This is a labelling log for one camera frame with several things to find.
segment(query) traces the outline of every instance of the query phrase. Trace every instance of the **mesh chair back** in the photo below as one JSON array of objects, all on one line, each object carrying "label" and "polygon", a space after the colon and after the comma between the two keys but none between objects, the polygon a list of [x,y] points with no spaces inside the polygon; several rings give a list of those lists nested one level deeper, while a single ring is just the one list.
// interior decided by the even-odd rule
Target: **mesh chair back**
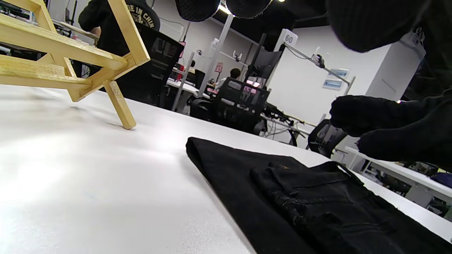
[{"label": "mesh chair back", "polygon": [[335,147],[346,136],[342,129],[332,126],[329,119],[324,119],[309,135],[308,146],[311,151],[331,158]]},{"label": "mesh chair back", "polygon": [[212,102],[211,121],[252,133],[269,94],[229,77]]}]

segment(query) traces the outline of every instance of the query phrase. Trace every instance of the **black jeans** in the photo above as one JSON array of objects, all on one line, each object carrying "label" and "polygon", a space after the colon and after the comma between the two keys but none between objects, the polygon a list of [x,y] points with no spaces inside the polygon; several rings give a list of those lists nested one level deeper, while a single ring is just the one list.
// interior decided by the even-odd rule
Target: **black jeans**
[{"label": "black jeans", "polygon": [[452,253],[334,162],[307,168],[197,138],[187,154],[260,254]]}]

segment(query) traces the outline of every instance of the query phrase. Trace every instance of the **black glove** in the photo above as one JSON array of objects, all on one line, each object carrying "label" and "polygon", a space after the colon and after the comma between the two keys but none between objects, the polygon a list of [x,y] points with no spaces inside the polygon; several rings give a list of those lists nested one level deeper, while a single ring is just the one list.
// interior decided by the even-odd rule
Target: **black glove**
[{"label": "black glove", "polygon": [[330,114],[333,126],[351,136],[361,137],[359,151],[369,157],[437,165],[452,162],[447,156],[452,154],[450,95],[400,104],[386,99],[347,95],[332,103]]},{"label": "black glove", "polygon": [[387,161],[423,161],[452,166],[452,99],[401,128],[367,132],[358,142],[365,155]]}]

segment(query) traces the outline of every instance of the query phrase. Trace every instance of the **dark hair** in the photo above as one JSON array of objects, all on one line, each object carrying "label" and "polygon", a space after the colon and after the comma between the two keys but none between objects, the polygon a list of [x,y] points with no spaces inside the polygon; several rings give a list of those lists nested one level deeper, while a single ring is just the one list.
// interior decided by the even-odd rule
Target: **dark hair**
[{"label": "dark hair", "polygon": [[238,77],[240,77],[240,74],[242,74],[242,72],[237,68],[231,70],[231,78],[233,79],[237,79]]}]

